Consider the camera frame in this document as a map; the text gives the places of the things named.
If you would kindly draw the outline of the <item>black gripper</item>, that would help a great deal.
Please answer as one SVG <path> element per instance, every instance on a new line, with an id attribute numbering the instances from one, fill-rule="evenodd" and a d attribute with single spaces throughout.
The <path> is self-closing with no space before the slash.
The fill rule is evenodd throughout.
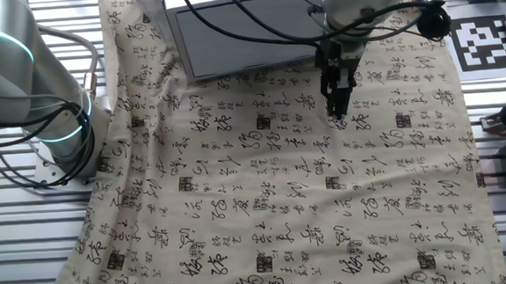
<path id="1" fill-rule="evenodd" d="M 355 72 L 365 52 L 365 43 L 322 40 L 319 46 L 314 61 L 315 67 L 321 70 L 321 90 L 326 98 L 327 114 L 334 120 L 341 120 L 349 110 L 351 93 L 356 87 Z"/>

